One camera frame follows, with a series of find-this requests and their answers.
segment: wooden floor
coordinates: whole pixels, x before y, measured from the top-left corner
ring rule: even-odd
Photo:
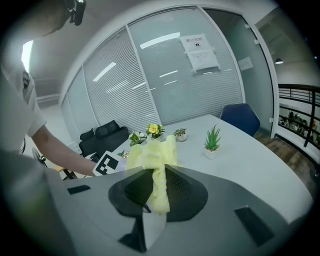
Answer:
[[[309,190],[311,196],[315,198],[318,186],[311,175],[311,170],[314,169],[314,165],[311,161],[309,161],[293,146],[289,145],[278,137],[269,138],[261,133],[256,133],[254,138],[274,152],[279,158],[281,158],[300,178],[300,180]]]

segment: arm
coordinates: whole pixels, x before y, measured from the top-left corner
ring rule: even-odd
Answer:
[[[79,174],[95,176],[93,169],[96,163],[73,152],[53,136],[45,125],[31,138],[39,151],[54,164]]]

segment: blue chair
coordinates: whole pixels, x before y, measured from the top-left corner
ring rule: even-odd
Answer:
[[[223,108],[220,119],[254,136],[260,127],[260,120],[252,108],[245,103],[227,105]]]

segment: yellow flower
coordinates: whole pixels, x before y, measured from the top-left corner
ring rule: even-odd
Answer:
[[[158,126],[156,124],[151,124],[150,127],[148,128],[148,131],[154,134],[156,131],[158,131]]]

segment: potted plant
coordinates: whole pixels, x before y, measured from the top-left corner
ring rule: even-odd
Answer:
[[[141,144],[147,137],[144,135],[143,132],[133,132],[129,135],[130,147],[136,144]]]
[[[162,141],[163,140],[163,134],[166,132],[163,125],[160,124],[148,124],[148,127],[146,129],[146,134],[149,136],[151,135],[151,138]]]
[[[175,130],[173,135],[178,141],[184,142],[187,139],[186,130],[186,128],[180,128],[178,130]]]
[[[221,137],[218,138],[220,129],[216,130],[216,125],[211,129],[211,132],[208,131],[207,139],[204,144],[204,154],[209,159],[214,159],[216,157],[215,151],[219,148],[218,141]]]

